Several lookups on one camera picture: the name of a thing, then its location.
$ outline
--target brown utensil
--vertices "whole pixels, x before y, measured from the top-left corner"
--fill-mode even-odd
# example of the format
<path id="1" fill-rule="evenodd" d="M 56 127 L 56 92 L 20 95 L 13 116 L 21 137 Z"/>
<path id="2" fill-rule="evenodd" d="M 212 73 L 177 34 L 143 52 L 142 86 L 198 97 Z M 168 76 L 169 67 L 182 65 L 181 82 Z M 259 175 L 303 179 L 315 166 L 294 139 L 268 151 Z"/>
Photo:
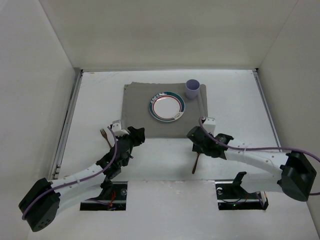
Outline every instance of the brown utensil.
<path id="1" fill-rule="evenodd" d="M 107 136 L 106 131 L 105 131 L 103 128 L 101 128 L 101 129 L 100 129 L 100 133 L 101 133 L 102 137 L 108 142 L 108 145 L 109 145 L 109 147 L 110 147 L 110 149 L 111 149 L 112 146 L 111 146 L 111 144 L 110 144 L 110 142 L 109 142 L 109 139 L 108 139 L 108 136 Z"/>
<path id="2" fill-rule="evenodd" d="M 199 153 L 199 152 L 197 153 L 196 160 L 195 160 L 195 163 L 194 163 L 194 166 L 193 166 L 193 169 L 192 169 L 192 174 L 195 174 L 195 172 L 196 172 L 197 164 L 198 164 L 198 160 L 199 160 L 200 154 L 201 154 L 201 153 Z"/>

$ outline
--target robotic arm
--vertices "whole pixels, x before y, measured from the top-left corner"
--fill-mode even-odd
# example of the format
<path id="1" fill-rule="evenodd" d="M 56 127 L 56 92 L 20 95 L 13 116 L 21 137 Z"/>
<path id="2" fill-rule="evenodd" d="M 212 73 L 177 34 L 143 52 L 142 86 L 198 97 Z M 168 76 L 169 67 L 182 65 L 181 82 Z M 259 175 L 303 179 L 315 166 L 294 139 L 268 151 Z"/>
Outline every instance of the robotic arm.
<path id="1" fill-rule="evenodd" d="M 111 192 L 111 179 L 120 174 L 121 167 L 127 166 L 133 158 L 133 147 L 145 142 L 144 128 L 130 126 L 127 130 L 122 130 L 121 124 L 115 122 L 112 125 L 112 131 L 118 136 L 115 146 L 87 169 L 52 181 L 42 178 L 33 185 L 19 204 L 22 219 L 28 222 L 33 232 L 47 227 L 63 210 Z"/>
<path id="2" fill-rule="evenodd" d="M 195 126 L 187 134 L 193 142 L 192 151 L 212 158 L 242 162 L 265 170 L 265 173 L 259 174 L 239 172 L 232 183 L 235 190 L 242 188 L 248 194 L 260 191 L 283 192 L 298 201 L 308 200 L 317 172 L 303 153 L 249 151 L 246 150 L 248 145 L 245 142 L 234 139 L 230 135 L 219 133 L 213 137 L 216 126 L 214 118 L 207 117 L 201 121 L 200 124 L 207 134 L 200 126 Z"/>

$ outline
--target plate center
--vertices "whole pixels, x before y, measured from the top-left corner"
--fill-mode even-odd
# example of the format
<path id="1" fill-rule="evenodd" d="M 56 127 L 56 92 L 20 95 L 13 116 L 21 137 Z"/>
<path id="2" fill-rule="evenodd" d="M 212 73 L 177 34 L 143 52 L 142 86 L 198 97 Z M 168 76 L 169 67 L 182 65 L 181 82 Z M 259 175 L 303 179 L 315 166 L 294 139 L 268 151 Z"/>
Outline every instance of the plate center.
<path id="1" fill-rule="evenodd" d="M 180 104 L 171 96 L 162 96 L 155 101 L 153 109 L 160 118 L 171 119 L 179 113 Z"/>

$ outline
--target gray cloth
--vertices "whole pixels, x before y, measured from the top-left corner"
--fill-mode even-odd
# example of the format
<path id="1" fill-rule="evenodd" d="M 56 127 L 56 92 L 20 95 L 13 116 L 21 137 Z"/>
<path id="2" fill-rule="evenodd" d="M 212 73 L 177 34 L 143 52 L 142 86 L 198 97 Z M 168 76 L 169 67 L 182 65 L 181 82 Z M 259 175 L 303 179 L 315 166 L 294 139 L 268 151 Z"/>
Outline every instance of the gray cloth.
<path id="1" fill-rule="evenodd" d="M 176 121 L 162 122 L 149 111 L 153 96 L 162 92 L 180 95 L 185 103 L 183 115 Z M 207 88 L 200 86 L 200 93 L 194 100 L 185 96 L 185 83 L 158 84 L 132 82 L 124 86 L 122 116 L 124 127 L 145 128 L 146 138 L 186 138 L 187 133 L 198 126 L 199 117 L 208 116 Z"/>

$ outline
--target screw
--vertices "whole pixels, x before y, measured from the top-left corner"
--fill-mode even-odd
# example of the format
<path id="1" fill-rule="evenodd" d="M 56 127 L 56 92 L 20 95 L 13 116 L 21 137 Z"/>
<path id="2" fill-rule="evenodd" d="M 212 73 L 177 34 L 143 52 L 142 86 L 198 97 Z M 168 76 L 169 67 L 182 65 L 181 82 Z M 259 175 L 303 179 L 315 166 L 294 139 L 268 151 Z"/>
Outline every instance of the screw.
<path id="1" fill-rule="evenodd" d="M 222 187 L 218 187 L 216 189 L 216 192 L 218 193 L 218 195 L 222 195 L 223 194 L 222 190 L 223 190 Z"/>
<path id="2" fill-rule="evenodd" d="M 122 189 L 121 189 L 121 195 L 122 195 L 122 196 L 127 195 L 127 189 L 122 188 Z"/>

